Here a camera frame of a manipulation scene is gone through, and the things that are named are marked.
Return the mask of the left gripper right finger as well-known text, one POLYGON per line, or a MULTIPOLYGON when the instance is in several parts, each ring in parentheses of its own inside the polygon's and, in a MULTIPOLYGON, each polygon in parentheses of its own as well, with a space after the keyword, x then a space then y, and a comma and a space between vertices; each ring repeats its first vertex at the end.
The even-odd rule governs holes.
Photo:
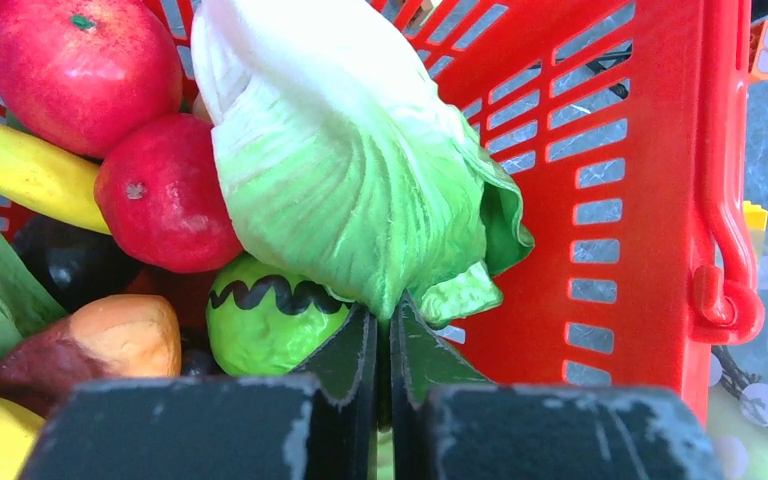
POLYGON ((398 479, 720 479, 690 409, 661 388, 503 386, 403 295, 389 322, 398 479))

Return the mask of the napa cabbage toy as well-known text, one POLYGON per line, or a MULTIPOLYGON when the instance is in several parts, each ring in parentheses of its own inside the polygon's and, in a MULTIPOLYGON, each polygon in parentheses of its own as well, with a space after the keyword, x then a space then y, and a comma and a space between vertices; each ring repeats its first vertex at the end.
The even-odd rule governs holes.
POLYGON ((386 319, 502 303, 534 240, 509 174, 403 34, 364 1, 204 1, 191 29, 239 240, 386 319))

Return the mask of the white long radish toy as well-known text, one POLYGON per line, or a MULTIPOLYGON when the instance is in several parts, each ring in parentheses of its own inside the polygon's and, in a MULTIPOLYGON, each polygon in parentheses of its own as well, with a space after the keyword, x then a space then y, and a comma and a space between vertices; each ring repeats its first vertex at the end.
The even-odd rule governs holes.
POLYGON ((719 385, 709 389, 706 431, 726 479, 768 480, 768 428, 745 418, 719 385))

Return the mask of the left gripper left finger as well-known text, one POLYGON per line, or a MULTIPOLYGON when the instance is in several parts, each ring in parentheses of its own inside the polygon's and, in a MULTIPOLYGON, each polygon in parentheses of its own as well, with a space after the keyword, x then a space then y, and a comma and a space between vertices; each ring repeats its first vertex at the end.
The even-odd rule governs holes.
POLYGON ((360 306, 292 373, 94 381, 47 423, 25 479, 371 479, 376 320, 360 306))

